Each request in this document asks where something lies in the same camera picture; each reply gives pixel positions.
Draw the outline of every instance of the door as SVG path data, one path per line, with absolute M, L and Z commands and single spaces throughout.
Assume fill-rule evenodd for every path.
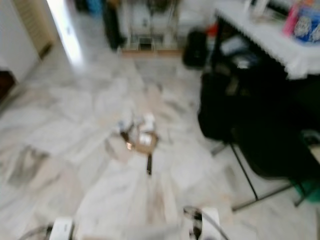
M 36 3 L 33 0 L 13 0 L 13 2 L 36 51 L 41 56 L 51 43 L 42 19 L 37 13 Z

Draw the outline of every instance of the cable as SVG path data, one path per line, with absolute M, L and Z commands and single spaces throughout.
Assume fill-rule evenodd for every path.
M 208 214 L 203 212 L 201 209 L 196 208 L 194 206 L 185 206 L 183 208 L 183 212 L 188 213 L 192 216 L 194 216 L 195 214 L 197 215 L 201 214 L 202 217 L 205 218 L 223 236 L 225 240 L 230 240 L 227 234 L 222 230 L 222 228 Z
M 27 240 L 33 237 L 34 235 L 41 234 L 41 233 L 45 233 L 45 235 L 48 236 L 48 234 L 52 231 L 52 228 L 53 228 L 52 224 L 49 224 L 47 226 L 37 227 L 31 231 L 28 231 L 26 234 L 20 237 L 19 240 Z

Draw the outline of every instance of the trash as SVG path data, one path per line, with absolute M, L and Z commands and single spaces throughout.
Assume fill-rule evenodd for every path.
M 154 115 L 147 113 L 143 117 L 135 117 L 130 124 L 128 122 L 124 124 L 124 121 L 120 121 L 116 129 L 123 138 L 127 149 L 136 150 L 148 156 L 146 172 L 151 175 L 152 153 L 158 142 Z

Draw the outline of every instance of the pink bottle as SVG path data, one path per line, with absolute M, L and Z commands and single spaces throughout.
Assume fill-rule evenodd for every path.
M 300 9 L 300 2 L 301 1 L 297 1 L 295 4 L 293 4 L 293 6 L 290 8 L 288 17 L 285 20 L 282 32 L 286 36 L 291 36 L 292 33 L 295 30 L 295 25 L 296 25 L 296 23 L 298 21 L 298 13 L 299 13 L 299 9 Z

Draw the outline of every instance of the blue container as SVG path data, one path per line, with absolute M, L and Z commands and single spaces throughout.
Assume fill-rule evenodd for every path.
M 304 43 L 320 43 L 320 10 L 302 7 L 299 10 L 293 35 Z
M 103 4 L 104 0 L 86 0 L 89 12 L 94 16 L 100 16 L 103 12 Z

